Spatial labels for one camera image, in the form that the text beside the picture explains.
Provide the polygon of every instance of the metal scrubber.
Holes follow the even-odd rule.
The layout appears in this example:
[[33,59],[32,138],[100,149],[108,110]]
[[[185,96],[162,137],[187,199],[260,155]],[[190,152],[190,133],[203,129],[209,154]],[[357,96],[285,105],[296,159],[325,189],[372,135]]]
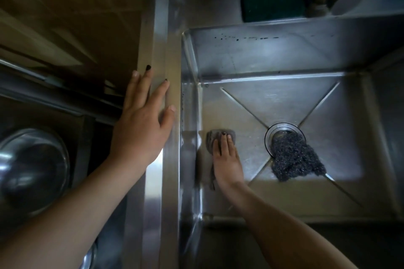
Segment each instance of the metal scrubber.
[[326,175],[318,155],[296,132],[279,131],[272,140],[275,163],[272,172],[281,182],[311,173]]
[[[233,140],[233,143],[235,144],[235,132],[233,130],[229,130],[229,129],[210,130],[206,134],[206,149],[208,150],[208,152],[210,154],[213,155],[213,142],[215,141],[215,139],[217,139],[219,141],[219,150],[221,151],[220,141],[221,141],[221,136],[223,133],[230,135],[231,139]],[[215,180],[216,180],[215,170],[213,169],[213,165],[212,165],[212,168],[210,169],[210,189],[211,190],[215,190],[215,183],[214,183]]]

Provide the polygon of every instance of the finger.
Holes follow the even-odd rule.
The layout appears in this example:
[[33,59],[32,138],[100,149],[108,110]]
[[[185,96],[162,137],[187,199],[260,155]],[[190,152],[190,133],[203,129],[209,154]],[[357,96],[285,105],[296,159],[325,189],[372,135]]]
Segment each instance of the finger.
[[231,138],[230,134],[227,135],[227,145],[229,147],[230,156],[235,156],[234,143],[233,143],[233,139]]
[[220,157],[219,141],[215,139],[213,141],[213,158],[219,158],[219,157]]
[[169,138],[171,129],[173,128],[173,123],[175,119],[175,111],[177,109],[175,106],[171,105],[164,111],[163,119],[161,120],[160,128],[163,131],[164,140]]
[[163,98],[167,92],[167,89],[169,89],[170,83],[167,81],[167,79],[159,85],[158,88],[155,89],[155,91],[150,95],[150,98],[147,102],[147,105],[150,105],[151,108],[156,110],[157,112],[160,109],[160,106],[163,102]]
[[227,145],[226,133],[222,133],[222,140],[220,142],[220,147],[222,148],[222,156],[229,156],[229,147]]
[[133,105],[134,110],[140,109],[145,106],[148,98],[150,84],[152,83],[153,69],[148,65],[146,72],[137,84],[136,91],[134,92]]
[[132,72],[132,78],[129,81],[128,87],[126,88],[124,111],[130,108],[133,104],[134,92],[136,90],[137,83],[139,82],[139,77],[139,73],[134,70]]

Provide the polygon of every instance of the green sponge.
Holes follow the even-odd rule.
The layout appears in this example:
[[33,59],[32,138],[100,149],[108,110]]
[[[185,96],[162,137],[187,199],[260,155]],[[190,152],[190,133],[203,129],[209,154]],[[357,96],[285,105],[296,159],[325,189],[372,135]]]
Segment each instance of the green sponge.
[[244,22],[304,16],[303,0],[241,0]]

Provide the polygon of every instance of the drain ring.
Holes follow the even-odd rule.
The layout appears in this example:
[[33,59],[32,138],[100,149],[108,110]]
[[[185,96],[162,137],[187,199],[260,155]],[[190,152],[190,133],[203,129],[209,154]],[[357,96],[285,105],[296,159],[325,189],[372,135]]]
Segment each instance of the drain ring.
[[290,132],[295,132],[299,134],[304,141],[306,141],[306,137],[304,136],[303,132],[296,127],[294,124],[291,123],[276,123],[273,126],[271,126],[268,131],[265,133],[265,148],[267,149],[268,153],[272,156],[275,157],[274,152],[271,150],[272,146],[272,138],[274,137],[276,132],[286,130]]

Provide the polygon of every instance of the person's right hand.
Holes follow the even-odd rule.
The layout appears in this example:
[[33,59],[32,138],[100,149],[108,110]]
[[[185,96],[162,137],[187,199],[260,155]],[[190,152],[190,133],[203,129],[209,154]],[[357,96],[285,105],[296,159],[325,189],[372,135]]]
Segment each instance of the person's right hand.
[[222,191],[237,184],[244,184],[243,167],[238,157],[237,149],[229,134],[221,136],[221,152],[219,141],[213,142],[213,165],[215,177]]
[[133,167],[140,168],[141,174],[159,155],[166,143],[175,118],[173,105],[164,110],[159,123],[158,115],[170,82],[165,80],[150,95],[148,93],[153,78],[149,66],[143,77],[137,71],[126,91],[122,116],[114,127],[110,157]]

